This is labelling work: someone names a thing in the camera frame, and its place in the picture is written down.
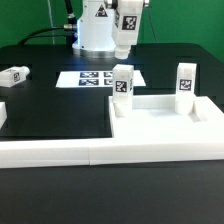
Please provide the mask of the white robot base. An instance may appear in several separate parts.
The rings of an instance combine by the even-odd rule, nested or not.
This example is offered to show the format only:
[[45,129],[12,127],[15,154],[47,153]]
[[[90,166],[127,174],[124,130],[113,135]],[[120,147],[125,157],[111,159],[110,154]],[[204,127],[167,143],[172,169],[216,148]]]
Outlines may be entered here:
[[83,0],[83,11],[77,22],[72,44],[75,55],[91,58],[126,59],[129,46],[117,46],[112,39],[114,10],[107,9],[104,0]]

